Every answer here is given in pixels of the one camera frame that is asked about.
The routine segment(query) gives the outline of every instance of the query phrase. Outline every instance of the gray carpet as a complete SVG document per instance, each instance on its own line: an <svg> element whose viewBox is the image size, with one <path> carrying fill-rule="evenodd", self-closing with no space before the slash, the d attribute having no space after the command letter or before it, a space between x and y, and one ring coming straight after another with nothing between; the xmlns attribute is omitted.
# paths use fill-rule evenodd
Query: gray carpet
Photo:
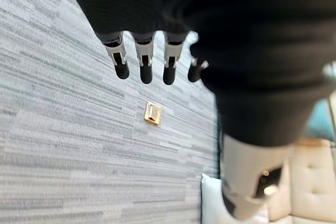
<svg viewBox="0 0 336 224"><path fill-rule="evenodd" d="M214 97L186 76L196 35L166 86L158 33L144 85L130 35L122 81L75 0L1 0L0 21L0 222L199 223L218 166Z"/></svg>

